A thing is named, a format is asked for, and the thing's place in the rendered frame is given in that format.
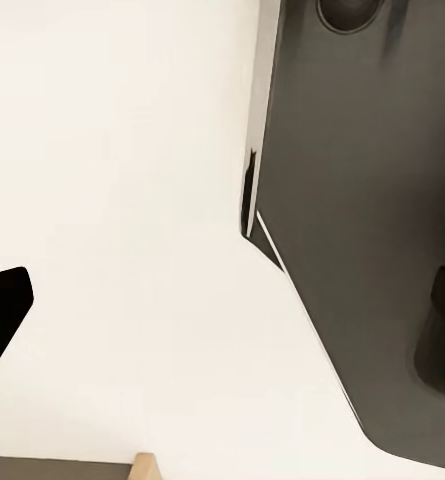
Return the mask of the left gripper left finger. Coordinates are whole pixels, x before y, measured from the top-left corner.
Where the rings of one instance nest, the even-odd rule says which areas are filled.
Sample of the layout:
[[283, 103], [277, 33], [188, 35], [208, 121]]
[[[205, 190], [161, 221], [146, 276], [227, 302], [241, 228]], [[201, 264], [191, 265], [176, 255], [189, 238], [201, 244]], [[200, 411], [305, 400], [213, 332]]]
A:
[[33, 304], [32, 283], [24, 266], [0, 272], [0, 357]]

